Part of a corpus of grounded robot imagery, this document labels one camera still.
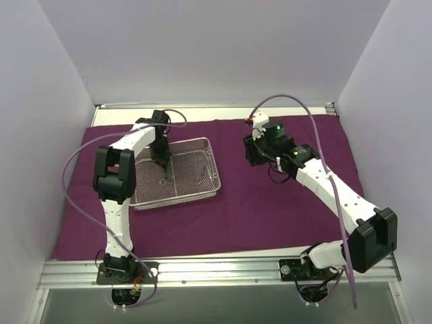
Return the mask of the steel clamp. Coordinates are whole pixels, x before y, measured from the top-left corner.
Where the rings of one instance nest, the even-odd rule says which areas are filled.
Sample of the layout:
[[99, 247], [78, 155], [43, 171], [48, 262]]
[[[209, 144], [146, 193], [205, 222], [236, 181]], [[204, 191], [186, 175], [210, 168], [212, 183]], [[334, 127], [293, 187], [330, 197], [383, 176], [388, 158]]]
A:
[[159, 181], [160, 185], [165, 186], [167, 184], [170, 183], [170, 179], [169, 179], [169, 172], [168, 172], [168, 168], [167, 167], [163, 167], [163, 177], [162, 179]]

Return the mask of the metal mesh instrument tray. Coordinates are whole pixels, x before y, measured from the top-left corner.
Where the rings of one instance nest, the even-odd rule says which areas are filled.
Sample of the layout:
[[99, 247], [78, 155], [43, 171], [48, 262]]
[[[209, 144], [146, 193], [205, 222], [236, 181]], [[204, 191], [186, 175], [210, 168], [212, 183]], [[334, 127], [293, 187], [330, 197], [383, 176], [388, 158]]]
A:
[[[171, 157], [167, 165], [170, 183], [162, 186], [162, 167], [151, 160], [146, 147], [136, 158], [136, 189], [130, 206], [136, 211], [187, 203], [215, 196], [221, 181], [213, 149], [208, 138], [193, 138], [171, 142]], [[196, 183], [197, 172], [207, 166], [209, 176]]]

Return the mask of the purple surgical wrap cloth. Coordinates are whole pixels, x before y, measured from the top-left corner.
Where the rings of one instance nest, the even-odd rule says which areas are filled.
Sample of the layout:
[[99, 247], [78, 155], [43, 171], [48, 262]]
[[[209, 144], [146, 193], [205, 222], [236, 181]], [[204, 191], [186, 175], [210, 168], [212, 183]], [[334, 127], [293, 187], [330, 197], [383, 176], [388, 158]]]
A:
[[[95, 151], [108, 145], [108, 134], [126, 125], [98, 126], [85, 131], [68, 190], [52, 258], [90, 260], [106, 245], [101, 227], [104, 212], [92, 187]], [[265, 166], [253, 167], [245, 157], [241, 120], [203, 121], [169, 133], [172, 142], [209, 139], [221, 178], [211, 198], [145, 211], [130, 211], [130, 233], [141, 257], [172, 257], [219, 252], [295, 248], [341, 237], [337, 217], [307, 188], [295, 181], [276, 184]]]

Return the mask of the steel tweezers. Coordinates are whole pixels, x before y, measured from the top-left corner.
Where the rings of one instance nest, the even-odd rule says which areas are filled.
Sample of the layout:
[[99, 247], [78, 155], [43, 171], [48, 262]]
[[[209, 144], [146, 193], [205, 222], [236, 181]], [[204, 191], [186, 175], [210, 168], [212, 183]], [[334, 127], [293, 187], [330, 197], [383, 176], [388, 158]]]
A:
[[205, 183], [207, 181], [208, 176], [209, 176], [209, 170], [207, 166], [201, 167], [197, 172], [196, 183], [197, 184]]

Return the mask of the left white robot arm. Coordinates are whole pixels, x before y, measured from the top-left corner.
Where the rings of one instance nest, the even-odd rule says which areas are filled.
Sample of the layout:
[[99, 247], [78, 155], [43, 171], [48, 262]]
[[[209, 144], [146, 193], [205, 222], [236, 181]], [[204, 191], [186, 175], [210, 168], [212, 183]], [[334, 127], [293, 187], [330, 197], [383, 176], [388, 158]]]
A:
[[168, 114], [156, 111], [151, 118], [138, 119], [131, 134], [100, 146], [96, 152], [93, 188], [108, 228], [103, 266], [121, 283], [132, 281], [136, 274], [129, 224], [129, 202], [136, 189], [135, 158], [148, 148], [151, 161], [162, 169], [163, 176], [167, 175], [171, 157], [166, 134], [169, 123]]

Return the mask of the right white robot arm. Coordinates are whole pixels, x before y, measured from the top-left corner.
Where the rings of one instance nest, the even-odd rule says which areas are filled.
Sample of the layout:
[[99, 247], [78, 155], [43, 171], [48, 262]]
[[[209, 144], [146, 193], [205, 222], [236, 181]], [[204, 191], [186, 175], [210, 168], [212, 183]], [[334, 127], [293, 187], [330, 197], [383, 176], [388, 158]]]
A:
[[300, 254], [303, 276], [313, 279], [330, 267], [347, 266], [366, 273], [397, 248], [398, 217], [380, 209], [344, 183], [317, 151], [293, 138], [268, 143], [265, 137], [245, 136], [246, 159], [252, 166], [270, 164], [309, 189], [339, 219], [342, 239], [310, 246]]

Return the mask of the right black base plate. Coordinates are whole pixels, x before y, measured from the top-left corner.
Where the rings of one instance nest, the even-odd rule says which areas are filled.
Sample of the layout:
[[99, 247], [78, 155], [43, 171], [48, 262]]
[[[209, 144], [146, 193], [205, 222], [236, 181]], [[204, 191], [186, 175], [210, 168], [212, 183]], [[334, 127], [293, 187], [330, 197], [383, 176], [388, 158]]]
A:
[[279, 275], [282, 281], [325, 281], [336, 278], [340, 271], [335, 267], [316, 269], [300, 259], [280, 259]]

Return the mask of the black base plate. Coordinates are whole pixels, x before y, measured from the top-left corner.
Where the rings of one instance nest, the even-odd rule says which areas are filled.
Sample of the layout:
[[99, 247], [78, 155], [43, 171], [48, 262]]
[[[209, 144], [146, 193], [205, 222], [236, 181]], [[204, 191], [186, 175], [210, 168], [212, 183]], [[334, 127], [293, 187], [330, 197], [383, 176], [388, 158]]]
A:
[[132, 265], [131, 270], [118, 270], [106, 268], [104, 263], [99, 263], [97, 272], [97, 285], [132, 285], [132, 284], [154, 284], [157, 282], [159, 264], [146, 262], [146, 266], [153, 272], [153, 276], [138, 262]]
[[279, 275], [282, 281], [325, 281], [336, 278], [340, 271], [335, 267], [316, 269], [300, 259], [280, 259]]

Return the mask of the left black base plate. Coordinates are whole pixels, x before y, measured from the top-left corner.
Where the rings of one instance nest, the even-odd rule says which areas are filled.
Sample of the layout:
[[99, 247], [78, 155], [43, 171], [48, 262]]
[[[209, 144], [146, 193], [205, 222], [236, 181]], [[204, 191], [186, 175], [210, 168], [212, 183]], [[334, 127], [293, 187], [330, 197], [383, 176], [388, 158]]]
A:
[[104, 263], [99, 263], [97, 272], [97, 285], [132, 285], [132, 284], [154, 284], [157, 282], [159, 264], [146, 262], [146, 266], [153, 272], [153, 276], [138, 262], [132, 265], [131, 270], [118, 270], [106, 268]]

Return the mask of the aluminium front rail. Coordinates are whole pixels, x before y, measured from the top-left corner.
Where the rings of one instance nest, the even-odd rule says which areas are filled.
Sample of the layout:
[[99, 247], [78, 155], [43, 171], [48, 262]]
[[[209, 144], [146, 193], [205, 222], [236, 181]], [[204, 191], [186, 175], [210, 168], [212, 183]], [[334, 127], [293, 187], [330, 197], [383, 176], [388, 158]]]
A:
[[[192, 257], [156, 259], [159, 288], [293, 284], [292, 266], [282, 256]], [[39, 289], [130, 288], [130, 284], [99, 282], [101, 272], [90, 261], [47, 261]]]

